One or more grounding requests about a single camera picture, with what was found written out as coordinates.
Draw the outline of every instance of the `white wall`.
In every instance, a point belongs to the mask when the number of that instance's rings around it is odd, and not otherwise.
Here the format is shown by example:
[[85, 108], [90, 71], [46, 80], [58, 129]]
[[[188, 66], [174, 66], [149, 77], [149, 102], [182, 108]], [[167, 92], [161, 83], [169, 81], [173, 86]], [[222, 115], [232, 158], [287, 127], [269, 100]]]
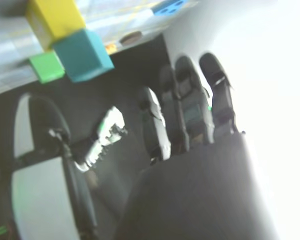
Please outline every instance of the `white wall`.
[[201, 72], [203, 53], [219, 58], [280, 235], [300, 239], [300, 1], [203, 0], [164, 38], [173, 64], [186, 54]]

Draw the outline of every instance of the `yellow cube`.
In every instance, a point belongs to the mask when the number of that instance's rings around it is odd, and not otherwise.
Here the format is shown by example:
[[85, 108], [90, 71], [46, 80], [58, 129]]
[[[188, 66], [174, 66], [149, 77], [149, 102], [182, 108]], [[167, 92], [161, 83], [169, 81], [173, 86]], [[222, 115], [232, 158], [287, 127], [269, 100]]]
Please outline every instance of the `yellow cube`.
[[74, 0], [29, 0], [25, 16], [45, 51], [86, 27]]

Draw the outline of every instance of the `robotic hand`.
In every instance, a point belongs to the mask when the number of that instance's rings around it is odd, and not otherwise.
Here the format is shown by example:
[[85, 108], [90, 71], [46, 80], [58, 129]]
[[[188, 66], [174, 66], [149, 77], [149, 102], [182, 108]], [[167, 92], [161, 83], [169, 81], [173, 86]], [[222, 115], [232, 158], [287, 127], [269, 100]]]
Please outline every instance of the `robotic hand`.
[[102, 161], [103, 157], [107, 154], [109, 147], [121, 140], [127, 133], [122, 113], [113, 106], [108, 110], [98, 126], [96, 130], [97, 139], [86, 154], [84, 162], [76, 162], [76, 167], [82, 172], [88, 171], [98, 161]]

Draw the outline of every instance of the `black surface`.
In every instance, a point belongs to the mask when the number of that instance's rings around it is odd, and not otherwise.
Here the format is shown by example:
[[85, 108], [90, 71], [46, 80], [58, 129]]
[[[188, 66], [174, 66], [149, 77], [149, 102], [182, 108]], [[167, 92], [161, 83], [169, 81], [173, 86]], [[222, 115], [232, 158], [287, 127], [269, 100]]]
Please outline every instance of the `black surface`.
[[111, 147], [95, 173], [87, 174], [102, 240], [111, 239], [137, 175], [150, 164], [143, 144], [137, 89], [148, 85], [158, 90], [160, 67], [169, 63], [162, 36], [111, 59], [115, 70], [88, 82], [73, 84], [64, 77], [45, 85], [33, 82], [0, 95], [1, 169], [8, 169], [13, 162], [15, 111], [19, 97], [26, 92], [54, 101], [69, 125], [73, 145], [92, 134], [111, 106], [122, 112], [128, 135]]
[[143, 171], [115, 240], [276, 240], [244, 135]]

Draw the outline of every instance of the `teal block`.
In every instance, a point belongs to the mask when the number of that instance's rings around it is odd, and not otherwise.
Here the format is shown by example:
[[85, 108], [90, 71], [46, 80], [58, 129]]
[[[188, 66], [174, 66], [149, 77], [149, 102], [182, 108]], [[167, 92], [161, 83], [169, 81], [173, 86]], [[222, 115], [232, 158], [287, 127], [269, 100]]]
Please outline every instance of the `teal block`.
[[101, 38], [87, 29], [73, 33], [52, 47], [74, 83], [91, 80], [114, 68]]

